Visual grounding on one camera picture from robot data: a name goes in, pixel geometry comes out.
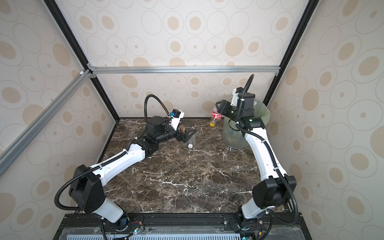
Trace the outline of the mesh bin with green liner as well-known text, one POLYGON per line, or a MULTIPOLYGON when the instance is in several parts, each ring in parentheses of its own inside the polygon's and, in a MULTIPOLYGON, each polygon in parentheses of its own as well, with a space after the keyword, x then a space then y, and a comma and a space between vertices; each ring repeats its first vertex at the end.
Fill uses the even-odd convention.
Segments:
MULTIPOLYGON (((254 100, 254 115, 255 117, 260 117, 265 126, 270 120, 270 111, 258 100, 254 100)), ((238 150, 249 146, 242 132, 236 128, 233 121, 223 117, 223 124, 222 138, 227 146, 238 150)))

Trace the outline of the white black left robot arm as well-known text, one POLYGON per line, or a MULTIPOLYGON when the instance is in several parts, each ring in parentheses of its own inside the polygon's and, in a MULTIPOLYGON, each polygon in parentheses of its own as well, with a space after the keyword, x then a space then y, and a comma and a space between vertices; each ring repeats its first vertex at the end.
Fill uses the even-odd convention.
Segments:
POLYGON ((150 118, 144 133, 126 149, 100 164, 78 167, 70 184, 70 197, 87 214, 96 214, 113 224, 126 222, 127 215, 105 196, 104 186, 125 169, 150 157, 161 143, 171 139, 187 143, 196 132, 195 129, 186 129, 176 118, 150 118))

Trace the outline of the clear crushed unlabeled bottle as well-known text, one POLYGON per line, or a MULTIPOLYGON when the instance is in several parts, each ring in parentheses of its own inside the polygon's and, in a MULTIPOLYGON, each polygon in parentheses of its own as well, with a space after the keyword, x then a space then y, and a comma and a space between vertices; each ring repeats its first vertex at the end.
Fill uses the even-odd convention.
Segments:
POLYGON ((195 142, 196 142, 196 139, 197 139, 197 135, 198 135, 198 133, 195 132, 195 133, 191 136, 191 138, 189 139, 188 144, 192 144, 192 145, 194 145, 195 142))

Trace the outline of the yellow cap red label bottle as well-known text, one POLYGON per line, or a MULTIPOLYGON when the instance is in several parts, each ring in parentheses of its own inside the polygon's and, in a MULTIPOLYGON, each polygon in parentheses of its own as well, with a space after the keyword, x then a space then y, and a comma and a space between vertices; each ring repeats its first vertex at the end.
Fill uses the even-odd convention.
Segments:
POLYGON ((220 114, 217 110, 217 107, 214 106, 213 107, 213 110, 211 112, 211 121, 210 121, 210 126, 211 127, 214 127, 221 119, 222 119, 223 115, 220 114))

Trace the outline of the black corner post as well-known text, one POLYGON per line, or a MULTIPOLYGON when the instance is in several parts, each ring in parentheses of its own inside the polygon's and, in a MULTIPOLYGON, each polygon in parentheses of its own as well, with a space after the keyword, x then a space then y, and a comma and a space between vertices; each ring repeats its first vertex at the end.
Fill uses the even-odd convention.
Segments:
POLYGON ((290 43, 288 44, 288 47, 287 47, 287 50, 282 58, 282 61, 280 63, 280 70, 279 72, 277 73, 277 75, 274 77, 268 91, 267 91, 267 94, 264 98, 264 101, 263 103, 268 106, 269 103, 271 102, 271 99, 281 81, 281 79, 283 78, 283 75, 285 73, 285 71, 287 70, 288 68, 288 65, 291 61, 291 58, 295 52, 295 50, 297 49, 297 46, 302 38, 302 36, 304 35, 304 32, 314 14, 314 12, 316 11, 316 8, 318 7, 318 4, 319 4, 319 0, 310 0, 308 1, 308 4, 303 12, 303 15, 301 16, 299 22, 298 22, 298 25, 297 25, 297 28, 293 34, 293 37, 290 41, 290 43))
POLYGON ((48 8, 49 12, 53 16, 55 22, 59 26, 61 32, 63 33, 64 37, 66 38, 67 42, 69 43, 71 49, 75 53, 77 59, 79 60, 80 64, 85 70, 89 70, 92 74, 91 81, 96 88, 98 94, 100 95, 101 99, 103 100, 104 104, 106 105, 107 109, 109 110, 110 114, 112 115, 115 122, 118 122, 120 120, 120 117, 115 110, 115 108, 112 105, 112 102, 110 101, 109 97, 106 94, 106 91, 104 90, 101 82, 97 78, 97 76, 93 73, 93 71, 89 67, 89 61, 81 48, 78 40, 76 39, 75 35, 73 34, 70 26, 68 25, 64 15, 62 14, 61 10, 59 9, 59 5, 56 3, 56 1, 52 0, 44 0, 43 1, 46 7, 48 8))

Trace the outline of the black right corner post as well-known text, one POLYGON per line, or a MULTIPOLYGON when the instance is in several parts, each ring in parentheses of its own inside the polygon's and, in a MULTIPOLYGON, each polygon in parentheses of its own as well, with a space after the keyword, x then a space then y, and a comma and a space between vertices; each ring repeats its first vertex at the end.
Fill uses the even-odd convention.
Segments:
POLYGON ((318 4, 319 4, 319 0, 310 0, 308 1, 308 4, 303 12, 303 15, 301 16, 299 22, 298 22, 298 25, 297 25, 297 28, 293 34, 293 37, 290 41, 290 43, 288 44, 288 47, 287 47, 287 50, 282 58, 282 61, 280 63, 280 70, 279 72, 277 73, 277 75, 274 77, 268 91, 267 91, 267 94, 264 98, 264 101, 263 103, 268 106, 269 103, 271 102, 271 99, 281 81, 281 79, 283 78, 283 75, 285 73, 285 71, 287 70, 288 68, 288 65, 291 61, 291 58, 295 52, 295 50, 297 49, 297 46, 302 38, 302 36, 304 35, 304 32, 314 14, 314 12, 316 11, 316 8, 318 7, 318 4))

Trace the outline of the horizontal aluminium back rail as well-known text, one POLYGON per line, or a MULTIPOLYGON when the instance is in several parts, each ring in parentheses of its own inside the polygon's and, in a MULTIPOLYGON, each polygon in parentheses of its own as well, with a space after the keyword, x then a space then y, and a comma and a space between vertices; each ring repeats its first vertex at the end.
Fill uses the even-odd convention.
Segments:
POLYGON ((278 73, 279 66, 91 67, 95 74, 278 73))

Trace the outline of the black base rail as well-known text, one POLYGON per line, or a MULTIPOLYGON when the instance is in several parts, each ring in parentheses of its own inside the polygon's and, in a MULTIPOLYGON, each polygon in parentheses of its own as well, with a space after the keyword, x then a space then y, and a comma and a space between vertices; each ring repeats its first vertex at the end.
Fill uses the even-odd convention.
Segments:
POLYGON ((275 217, 240 222, 235 213, 130 214, 119 231, 114 224, 88 214, 65 215, 55 240, 310 240, 299 216, 295 225, 275 217))

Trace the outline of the diagonal aluminium left rail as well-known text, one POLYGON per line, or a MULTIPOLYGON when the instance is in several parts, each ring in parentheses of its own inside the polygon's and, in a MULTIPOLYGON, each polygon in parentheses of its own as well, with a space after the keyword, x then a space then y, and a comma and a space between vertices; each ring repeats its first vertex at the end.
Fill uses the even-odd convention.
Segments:
POLYGON ((79 74, 49 105, 42 113, 9 145, 1 154, 1 175, 3 175, 21 153, 29 146, 34 138, 57 114, 63 105, 69 100, 75 91, 89 79, 90 70, 84 70, 79 74))

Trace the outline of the black left corner post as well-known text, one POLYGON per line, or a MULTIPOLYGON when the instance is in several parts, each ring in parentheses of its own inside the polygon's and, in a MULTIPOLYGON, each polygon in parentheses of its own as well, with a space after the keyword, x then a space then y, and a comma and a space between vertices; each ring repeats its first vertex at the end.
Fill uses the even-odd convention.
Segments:
POLYGON ((78 40, 76 39, 75 35, 73 34, 70 26, 68 25, 64 15, 62 14, 61 10, 59 9, 59 5, 56 3, 56 1, 52 0, 44 0, 43 1, 46 7, 48 8, 49 12, 53 16, 55 22, 59 26, 61 32, 63 33, 64 37, 66 38, 67 42, 69 43, 71 49, 75 53, 77 59, 79 60, 80 64, 85 70, 89 70, 92 74, 91 81, 96 88, 98 94, 100 95, 101 99, 103 100, 104 104, 106 105, 107 109, 109 110, 110 114, 112 115, 115 122, 118 122, 120 120, 120 117, 115 110, 115 108, 112 105, 112 102, 110 101, 109 97, 106 94, 106 91, 104 90, 101 82, 97 78, 97 76, 93 73, 93 71, 89 67, 89 61, 81 48, 78 40))

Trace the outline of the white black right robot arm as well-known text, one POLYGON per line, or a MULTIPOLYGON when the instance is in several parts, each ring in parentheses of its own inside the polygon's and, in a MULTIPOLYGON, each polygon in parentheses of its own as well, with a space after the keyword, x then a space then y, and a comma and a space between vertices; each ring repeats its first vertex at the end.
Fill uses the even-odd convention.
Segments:
POLYGON ((259 167, 261 182, 253 187, 252 198, 240 207, 243 220, 259 219, 272 215, 285 225, 296 224, 299 217, 298 204, 294 196, 297 181, 290 176, 278 161, 267 137, 267 130, 260 117, 254 115, 254 94, 242 88, 234 91, 231 101, 216 103, 219 114, 229 118, 251 147, 259 167), (283 220, 274 208, 292 203, 293 216, 283 220))

